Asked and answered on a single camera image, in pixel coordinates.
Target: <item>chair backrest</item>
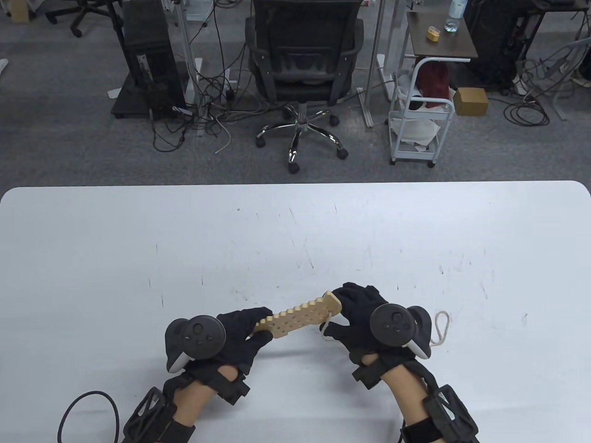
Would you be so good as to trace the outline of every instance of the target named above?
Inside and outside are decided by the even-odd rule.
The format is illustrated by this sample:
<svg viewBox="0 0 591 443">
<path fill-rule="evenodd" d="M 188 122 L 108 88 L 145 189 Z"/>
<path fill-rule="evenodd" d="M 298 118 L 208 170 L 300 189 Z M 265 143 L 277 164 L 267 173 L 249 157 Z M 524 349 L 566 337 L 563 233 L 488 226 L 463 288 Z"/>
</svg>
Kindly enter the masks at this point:
<svg viewBox="0 0 591 443">
<path fill-rule="evenodd" d="M 269 51 L 275 80 L 332 80 L 341 52 L 355 44 L 361 0 L 252 2 L 256 46 Z"/>
</svg>

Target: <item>cardboard box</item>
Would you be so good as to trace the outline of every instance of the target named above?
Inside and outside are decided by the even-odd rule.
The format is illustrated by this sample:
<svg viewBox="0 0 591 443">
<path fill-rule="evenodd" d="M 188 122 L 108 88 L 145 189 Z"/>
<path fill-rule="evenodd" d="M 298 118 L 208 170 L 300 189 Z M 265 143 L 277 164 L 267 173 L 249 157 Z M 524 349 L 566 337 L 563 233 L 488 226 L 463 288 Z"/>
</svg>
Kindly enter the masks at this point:
<svg viewBox="0 0 591 443">
<path fill-rule="evenodd" d="M 480 117 L 488 109 L 488 97 L 484 89 L 479 87 L 459 87 L 453 96 L 456 114 Z"/>
<path fill-rule="evenodd" d="M 10 13 L 12 15 L 12 22 L 29 23 L 29 6 L 27 5 L 27 0 L 11 0 Z"/>
</svg>

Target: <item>black glove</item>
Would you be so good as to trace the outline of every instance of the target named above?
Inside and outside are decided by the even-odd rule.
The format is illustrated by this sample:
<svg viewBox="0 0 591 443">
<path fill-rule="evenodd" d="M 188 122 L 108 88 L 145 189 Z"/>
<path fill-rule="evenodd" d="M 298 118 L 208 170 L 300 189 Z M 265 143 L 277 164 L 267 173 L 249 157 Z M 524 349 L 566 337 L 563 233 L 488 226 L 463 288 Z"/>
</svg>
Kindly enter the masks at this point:
<svg viewBox="0 0 591 443">
<path fill-rule="evenodd" d="M 217 319 L 226 330 L 226 343 L 222 350 L 211 359 L 190 361 L 185 366 L 185 371 L 199 370 L 212 364 L 217 367 L 227 364 L 236 366 L 240 372 L 248 375 L 256 354 L 273 339 L 273 334 L 269 331 L 260 331 L 251 338 L 248 337 L 256 323 L 269 315 L 273 315 L 273 312 L 264 307 L 218 315 Z"/>
<path fill-rule="evenodd" d="M 377 353 L 382 369 L 390 370 L 405 361 L 414 360 L 414 353 L 405 347 L 390 347 L 380 343 L 369 328 L 369 319 L 376 308 L 388 303 L 373 286 L 365 288 L 355 283 L 345 283 L 342 288 L 335 289 L 333 294 L 343 305 L 341 314 L 349 320 L 350 326 L 329 322 L 324 334 L 333 337 L 345 345 L 349 358 L 363 367 L 361 357 Z"/>
<path fill-rule="evenodd" d="M 248 337 L 256 322 L 272 314 L 269 308 L 252 308 L 218 315 L 217 319 L 226 330 L 226 342 L 222 350 L 211 359 L 188 362 L 181 375 L 166 381 L 163 391 L 172 398 L 176 389 L 182 389 L 197 380 L 217 391 L 231 405 L 236 403 L 250 390 L 244 379 L 251 371 L 256 354 L 272 340 L 273 334 L 260 331 Z M 233 382 L 218 372 L 218 368 L 225 365 L 238 369 L 238 378 Z"/>
</svg>

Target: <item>vr controller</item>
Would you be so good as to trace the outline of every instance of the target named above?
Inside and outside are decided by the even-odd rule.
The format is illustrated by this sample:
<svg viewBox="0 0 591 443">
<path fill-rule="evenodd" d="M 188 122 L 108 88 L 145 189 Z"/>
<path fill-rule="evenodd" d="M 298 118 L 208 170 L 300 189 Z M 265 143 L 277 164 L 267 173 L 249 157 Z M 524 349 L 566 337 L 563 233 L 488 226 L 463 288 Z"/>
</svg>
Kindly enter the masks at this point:
<svg viewBox="0 0 591 443">
<path fill-rule="evenodd" d="M 420 306 L 408 309 L 397 304 L 381 305 L 372 313 L 369 328 L 373 336 L 390 347 L 408 347 L 420 359 L 431 357 L 431 317 Z M 222 323 L 210 315 L 174 320 L 164 333 L 166 370 L 177 373 L 192 360 L 206 360 L 226 343 Z"/>
</svg>

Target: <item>chair base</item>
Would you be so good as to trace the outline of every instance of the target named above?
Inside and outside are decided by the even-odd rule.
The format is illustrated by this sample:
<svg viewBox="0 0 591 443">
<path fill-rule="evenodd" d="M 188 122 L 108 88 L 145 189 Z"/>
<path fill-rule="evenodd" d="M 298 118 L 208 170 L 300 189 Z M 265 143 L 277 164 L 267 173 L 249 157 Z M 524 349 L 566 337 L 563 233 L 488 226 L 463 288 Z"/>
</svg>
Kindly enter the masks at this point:
<svg viewBox="0 0 591 443">
<path fill-rule="evenodd" d="M 291 140 L 287 157 L 287 170 L 290 172 L 290 174 L 297 174 L 300 170 L 300 166 L 295 161 L 300 139 L 304 132 L 310 130 L 333 142 L 336 145 L 336 156 L 341 160 L 344 160 L 347 158 L 349 153 L 343 147 L 340 140 L 333 133 L 312 123 L 312 121 L 329 114 L 329 112 L 330 111 L 328 111 L 328 109 L 325 109 L 315 112 L 309 116 L 307 114 L 306 103 L 298 103 L 297 110 L 293 106 L 287 105 L 283 110 L 283 117 L 285 120 L 288 120 L 288 122 L 275 123 L 273 125 L 267 125 L 263 127 L 263 129 L 257 134 L 255 138 L 256 146 L 258 148 L 265 146 L 266 142 L 263 136 L 269 131 L 282 128 L 295 128 L 295 135 Z M 330 126 L 337 126 L 338 124 L 339 118 L 336 115 L 331 115 Z"/>
<path fill-rule="evenodd" d="M 78 26 L 88 13 L 99 14 L 105 17 L 111 17 L 109 12 L 99 9 L 100 6 L 105 6 L 105 0 L 89 1 L 84 6 L 74 6 L 73 8 L 58 9 L 57 11 L 46 12 L 45 17 L 49 20 L 52 25 L 57 24 L 57 17 L 62 15 L 77 14 L 72 23 L 70 24 L 70 31 L 75 37 L 82 37 L 82 32 L 78 29 Z"/>
</svg>

